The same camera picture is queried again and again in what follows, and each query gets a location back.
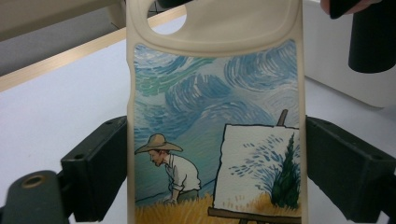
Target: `van gogh style painting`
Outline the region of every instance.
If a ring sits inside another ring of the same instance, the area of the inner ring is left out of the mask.
[[[136,223],[301,223],[296,47],[135,47]]]

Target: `cypress tree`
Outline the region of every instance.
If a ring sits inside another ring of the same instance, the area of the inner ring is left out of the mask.
[[[271,190],[271,203],[279,207],[298,208],[300,195],[300,174],[298,164],[293,162],[294,157],[294,134],[289,140],[285,160],[282,163],[282,171],[276,174]]]

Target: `man's arm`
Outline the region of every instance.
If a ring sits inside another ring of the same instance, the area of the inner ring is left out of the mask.
[[[180,193],[180,190],[178,190],[178,189],[173,189],[172,190],[172,197],[171,197],[171,200],[175,200],[175,201],[177,201],[177,198],[178,198],[178,194]]]

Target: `white surface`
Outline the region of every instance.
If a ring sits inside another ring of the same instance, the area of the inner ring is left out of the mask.
[[[331,20],[318,1],[304,0],[305,74],[368,105],[396,105],[396,66],[363,74],[347,65],[352,18]]]
[[[326,119],[396,157],[396,105],[377,109],[315,81],[305,83],[308,116]],[[0,92],[0,206],[21,176],[59,172],[60,159],[76,144],[104,121],[126,114],[128,96],[125,41]],[[311,224],[352,223],[312,181],[308,197]],[[126,220],[124,183],[102,223]],[[387,218],[377,223],[386,224]]]

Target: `white table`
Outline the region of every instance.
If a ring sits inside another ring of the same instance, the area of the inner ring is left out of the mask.
[[[60,172],[61,157],[104,121],[126,115],[130,78],[124,35],[118,31],[0,78],[0,206],[13,181],[39,170]],[[396,157],[396,105],[374,108],[310,79],[305,87],[308,116],[326,119]],[[308,196],[310,223],[353,223],[311,180]],[[381,216],[377,223],[387,220]],[[126,222],[125,182],[103,223]]]

